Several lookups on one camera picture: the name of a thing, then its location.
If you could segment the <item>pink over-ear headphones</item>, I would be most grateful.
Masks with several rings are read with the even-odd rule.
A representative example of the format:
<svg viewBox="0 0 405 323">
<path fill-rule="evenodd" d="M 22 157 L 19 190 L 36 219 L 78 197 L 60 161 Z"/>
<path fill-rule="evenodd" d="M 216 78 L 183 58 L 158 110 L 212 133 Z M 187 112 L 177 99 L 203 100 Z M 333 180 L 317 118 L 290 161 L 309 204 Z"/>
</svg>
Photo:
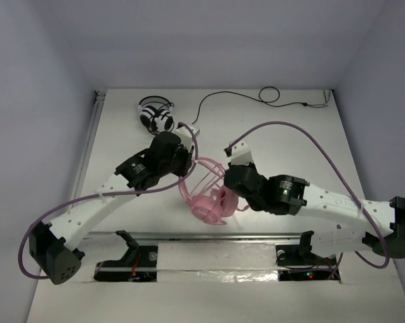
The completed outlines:
<svg viewBox="0 0 405 323">
<path fill-rule="evenodd" d="M 199 157 L 194 160 L 194 165 L 202 166 L 206 175 L 192 190 L 188 189 L 185 180 L 178 185 L 178 190 L 197 219 L 207 225 L 227 225 L 225 218 L 250 208 L 249 204 L 240 208 L 238 195 L 223 184 L 226 169 L 221 163 Z"/>
</svg>

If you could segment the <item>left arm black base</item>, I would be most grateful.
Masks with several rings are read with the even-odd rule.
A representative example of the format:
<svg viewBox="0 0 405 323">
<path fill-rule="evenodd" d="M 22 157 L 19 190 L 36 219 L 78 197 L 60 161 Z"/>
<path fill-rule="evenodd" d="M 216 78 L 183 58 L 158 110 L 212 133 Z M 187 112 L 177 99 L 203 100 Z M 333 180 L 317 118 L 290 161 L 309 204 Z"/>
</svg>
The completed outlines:
<svg viewBox="0 0 405 323">
<path fill-rule="evenodd" d="M 94 272 L 98 282 L 150 283 L 157 280 L 158 245 L 140 245 L 128 232 L 120 230 L 127 250 L 119 260 L 99 262 Z"/>
</svg>

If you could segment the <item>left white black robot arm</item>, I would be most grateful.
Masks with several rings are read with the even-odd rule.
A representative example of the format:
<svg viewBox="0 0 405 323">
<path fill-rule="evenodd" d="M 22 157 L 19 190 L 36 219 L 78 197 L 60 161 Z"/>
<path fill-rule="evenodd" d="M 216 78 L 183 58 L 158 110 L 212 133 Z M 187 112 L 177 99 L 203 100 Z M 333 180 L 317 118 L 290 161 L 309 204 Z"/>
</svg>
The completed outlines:
<svg viewBox="0 0 405 323">
<path fill-rule="evenodd" d="M 69 201 L 70 210 L 51 219 L 31 224 L 24 242 L 44 278 L 60 285 L 87 265 L 116 261 L 133 265 L 139 255 L 137 241 L 124 230 L 104 238 L 87 235 L 115 210 L 142 194 L 159 192 L 164 176 L 173 174 L 184 181 L 198 155 L 196 136 L 182 126 L 154 136 L 150 146 L 122 162 L 92 195 Z"/>
</svg>

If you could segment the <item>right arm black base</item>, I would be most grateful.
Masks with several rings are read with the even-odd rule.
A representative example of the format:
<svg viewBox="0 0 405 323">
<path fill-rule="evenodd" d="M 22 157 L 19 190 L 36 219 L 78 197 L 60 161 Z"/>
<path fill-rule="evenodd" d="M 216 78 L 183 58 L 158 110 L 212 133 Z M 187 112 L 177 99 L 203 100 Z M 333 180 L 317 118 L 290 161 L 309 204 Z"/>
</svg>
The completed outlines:
<svg viewBox="0 0 405 323">
<path fill-rule="evenodd" d="M 337 258 L 323 258 L 311 252 L 313 235 L 313 231 L 306 231 L 302 233 L 297 244 L 276 245 L 279 281 L 341 282 Z"/>
</svg>

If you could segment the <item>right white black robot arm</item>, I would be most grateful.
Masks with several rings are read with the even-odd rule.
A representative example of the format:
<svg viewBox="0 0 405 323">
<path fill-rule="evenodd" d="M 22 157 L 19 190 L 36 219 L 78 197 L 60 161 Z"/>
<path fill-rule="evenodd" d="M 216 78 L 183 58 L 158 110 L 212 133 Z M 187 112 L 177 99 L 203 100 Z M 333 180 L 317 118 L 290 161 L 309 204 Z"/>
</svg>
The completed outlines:
<svg viewBox="0 0 405 323">
<path fill-rule="evenodd" d="M 245 199 L 254 211 L 315 217 L 339 224 L 340 228 L 331 232 L 311 229 L 302 233 L 297 254 L 305 264 L 333 254 L 363 250 L 394 259 L 405 258 L 405 198 L 355 201 L 303 178 L 289 175 L 266 178 L 253 166 L 230 166 L 224 185 Z"/>
</svg>

